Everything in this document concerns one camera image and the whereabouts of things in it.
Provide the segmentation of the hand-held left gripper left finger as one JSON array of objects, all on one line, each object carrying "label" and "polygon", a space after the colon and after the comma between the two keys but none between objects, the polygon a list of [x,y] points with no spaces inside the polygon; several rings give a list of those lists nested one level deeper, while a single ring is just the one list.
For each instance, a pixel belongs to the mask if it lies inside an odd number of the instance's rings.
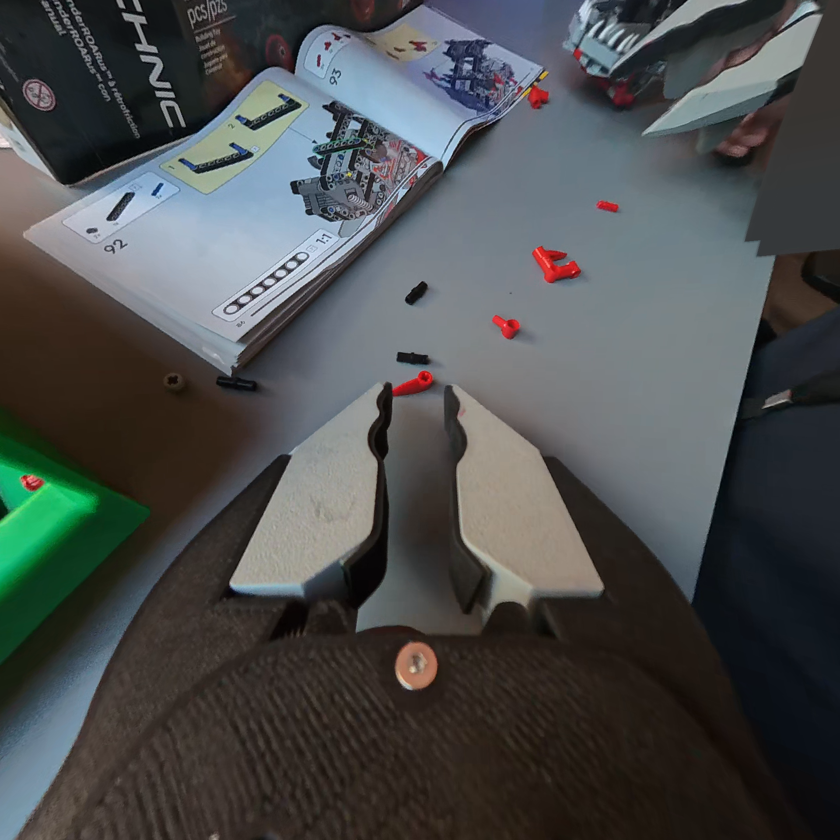
[{"label": "hand-held left gripper left finger", "polygon": [[359,607],[385,576],[392,386],[378,382],[290,453],[243,551],[239,595]]}]

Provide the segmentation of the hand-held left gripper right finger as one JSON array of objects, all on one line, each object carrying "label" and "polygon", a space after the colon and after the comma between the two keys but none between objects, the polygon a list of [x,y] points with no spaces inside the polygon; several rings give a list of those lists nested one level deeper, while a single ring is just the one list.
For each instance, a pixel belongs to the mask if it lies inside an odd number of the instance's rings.
[{"label": "hand-held left gripper right finger", "polygon": [[444,389],[453,458],[450,579],[463,613],[595,599],[605,585],[538,448],[458,385]]}]

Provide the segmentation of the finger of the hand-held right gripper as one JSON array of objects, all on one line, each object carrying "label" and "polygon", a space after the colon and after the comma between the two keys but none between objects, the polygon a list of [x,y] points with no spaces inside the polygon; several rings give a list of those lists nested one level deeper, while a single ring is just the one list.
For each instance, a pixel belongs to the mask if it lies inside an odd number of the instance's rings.
[{"label": "finger of the hand-held right gripper", "polygon": [[698,131],[699,153],[719,146],[748,116],[792,94],[820,23],[820,9],[795,9],[783,23],[736,48],[643,132],[659,139]]},{"label": "finger of the hand-held right gripper", "polygon": [[630,74],[704,43],[724,49],[751,44],[775,23],[785,1],[687,1],[657,24],[613,66]]}]

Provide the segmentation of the grey dinosaur lego model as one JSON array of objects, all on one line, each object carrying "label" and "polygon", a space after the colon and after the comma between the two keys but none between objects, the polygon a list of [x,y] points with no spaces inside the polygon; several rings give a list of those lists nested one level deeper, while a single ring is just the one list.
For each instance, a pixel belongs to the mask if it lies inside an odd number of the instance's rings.
[{"label": "grey dinosaur lego model", "polygon": [[563,47],[616,109],[631,108],[665,73],[665,62],[626,71],[610,80],[609,70],[653,28],[682,5],[674,1],[586,1],[570,21]]}]

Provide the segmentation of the red lego claw assembly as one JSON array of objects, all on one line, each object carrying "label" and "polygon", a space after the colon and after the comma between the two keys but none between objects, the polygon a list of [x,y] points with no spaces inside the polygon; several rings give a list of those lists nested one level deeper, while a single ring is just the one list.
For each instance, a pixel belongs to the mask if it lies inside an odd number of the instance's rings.
[{"label": "red lego claw assembly", "polygon": [[543,278],[550,284],[556,281],[575,279],[581,275],[582,269],[576,261],[571,260],[561,264],[567,256],[567,253],[563,251],[542,246],[532,251],[532,257],[540,267]]}]

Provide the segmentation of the lego instruction booklet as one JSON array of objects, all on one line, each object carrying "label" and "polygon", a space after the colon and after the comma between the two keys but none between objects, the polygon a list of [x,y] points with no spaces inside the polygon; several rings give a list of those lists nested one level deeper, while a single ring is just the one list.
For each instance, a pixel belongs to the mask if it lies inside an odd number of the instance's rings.
[{"label": "lego instruction booklet", "polygon": [[322,24],[206,127],[24,239],[235,373],[546,70],[418,5]]}]

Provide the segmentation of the black lego set box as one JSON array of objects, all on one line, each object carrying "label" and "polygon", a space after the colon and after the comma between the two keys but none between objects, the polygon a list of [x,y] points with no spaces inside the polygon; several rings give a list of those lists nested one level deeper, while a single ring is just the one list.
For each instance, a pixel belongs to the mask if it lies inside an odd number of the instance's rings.
[{"label": "black lego set box", "polygon": [[362,33],[412,1],[2,1],[2,106],[70,185],[203,128],[318,26]]}]

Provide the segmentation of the person's right hand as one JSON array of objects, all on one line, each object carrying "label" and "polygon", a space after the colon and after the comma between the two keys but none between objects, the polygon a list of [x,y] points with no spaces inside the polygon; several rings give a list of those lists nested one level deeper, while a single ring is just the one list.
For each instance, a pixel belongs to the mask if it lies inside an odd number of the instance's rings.
[{"label": "person's right hand", "polygon": [[772,141],[779,130],[786,106],[782,101],[744,118],[737,128],[713,150],[713,155],[730,165],[746,165],[757,150]]}]

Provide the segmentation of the green plastic bin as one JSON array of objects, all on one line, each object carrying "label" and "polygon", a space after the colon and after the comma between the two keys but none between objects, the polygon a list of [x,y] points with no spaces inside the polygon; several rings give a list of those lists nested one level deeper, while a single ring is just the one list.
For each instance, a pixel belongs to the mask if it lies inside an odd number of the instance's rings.
[{"label": "green plastic bin", "polygon": [[[27,492],[19,477],[45,484]],[[1,661],[149,516],[1,411]]]}]

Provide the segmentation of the person's dark navy clothing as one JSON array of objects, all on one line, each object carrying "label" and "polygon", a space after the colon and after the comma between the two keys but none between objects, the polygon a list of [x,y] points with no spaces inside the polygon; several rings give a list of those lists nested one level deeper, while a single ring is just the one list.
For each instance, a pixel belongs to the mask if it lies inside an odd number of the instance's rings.
[{"label": "person's dark navy clothing", "polygon": [[838,374],[838,319],[752,357],[693,598],[815,838],[839,834],[839,410],[799,394]]}]

